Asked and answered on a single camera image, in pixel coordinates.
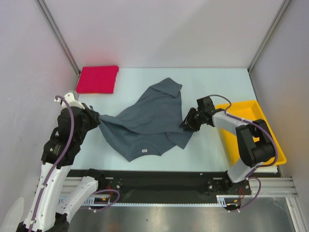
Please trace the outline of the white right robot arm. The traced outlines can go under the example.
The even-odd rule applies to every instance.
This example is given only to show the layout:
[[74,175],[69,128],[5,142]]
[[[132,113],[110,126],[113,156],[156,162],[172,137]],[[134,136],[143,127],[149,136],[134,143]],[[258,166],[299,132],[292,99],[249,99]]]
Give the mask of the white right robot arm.
[[278,148],[263,119],[248,120],[228,113],[232,102],[224,96],[211,94],[197,100],[180,124],[185,131],[197,132],[203,124],[223,129],[236,136],[239,159],[224,173],[215,192],[234,194],[241,184],[264,163],[278,159]]

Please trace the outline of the grey t-shirt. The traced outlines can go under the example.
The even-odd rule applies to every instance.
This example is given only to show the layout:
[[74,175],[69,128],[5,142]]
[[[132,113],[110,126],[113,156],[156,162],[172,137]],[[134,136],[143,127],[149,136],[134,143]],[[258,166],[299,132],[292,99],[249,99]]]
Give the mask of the grey t-shirt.
[[185,149],[193,132],[180,127],[181,89],[181,84],[166,78],[148,87],[117,116],[101,115],[99,129],[106,142],[129,162],[162,156],[175,146]]

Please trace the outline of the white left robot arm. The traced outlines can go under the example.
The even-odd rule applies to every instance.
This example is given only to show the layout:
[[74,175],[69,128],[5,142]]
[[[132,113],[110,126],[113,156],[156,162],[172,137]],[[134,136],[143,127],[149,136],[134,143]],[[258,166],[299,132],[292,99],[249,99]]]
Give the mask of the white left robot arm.
[[18,232],[66,232],[88,197],[102,193],[107,182],[102,171],[89,169],[66,200],[59,202],[64,181],[86,134],[99,125],[99,114],[76,98],[75,92],[55,101],[62,110],[49,141],[43,147],[41,175],[28,216],[18,224]]

